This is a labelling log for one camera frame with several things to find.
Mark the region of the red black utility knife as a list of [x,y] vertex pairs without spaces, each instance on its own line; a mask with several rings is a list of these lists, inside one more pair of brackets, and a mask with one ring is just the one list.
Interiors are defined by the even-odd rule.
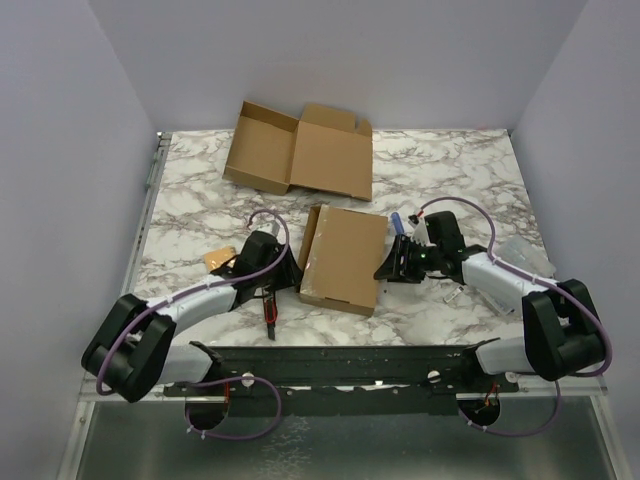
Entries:
[[278,308],[276,302],[276,296],[274,293],[266,295],[263,298],[263,313],[267,328],[267,336],[271,341],[276,340],[276,321],[278,317]]

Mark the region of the brown cardboard express box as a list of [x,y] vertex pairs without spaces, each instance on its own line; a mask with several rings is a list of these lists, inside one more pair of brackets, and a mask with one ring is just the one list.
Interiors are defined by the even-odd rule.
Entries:
[[353,112],[308,103],[295,118],[245,101],[223,176],[274,195],[302,187],[370,201],[372,136]]

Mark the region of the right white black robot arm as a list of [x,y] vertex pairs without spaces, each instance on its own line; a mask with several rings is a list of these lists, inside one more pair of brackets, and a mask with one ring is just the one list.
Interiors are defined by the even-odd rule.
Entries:
[[461,383],[481,391],[498,374],[533,374],[547,381],[578,374],[605,361],[606,345],[586,286],[577,280],[536,278],[504,268],[480,245],[468,246],[450,211],[413,218],[425,244],[404,234],[374,273],[376,280],[419,284],[431,273],[498,300],[523,321],[520,337],[489,340],[469,348],[459,367]]

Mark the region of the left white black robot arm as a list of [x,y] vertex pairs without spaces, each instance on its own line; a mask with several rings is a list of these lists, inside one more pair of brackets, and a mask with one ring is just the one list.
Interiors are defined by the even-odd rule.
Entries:
[[197,284],[163,300],[143,300],[133,294],[120,297],[81,358],[84,370],[130,403],[153,387],[189,384],[206,395],[220,385],[216,355],[192,342],[174,338],[219,314],[231,312],[257,298],[300,284],[303,271],[291,249],[264,231],[252,232],[240,253],[212,270]]

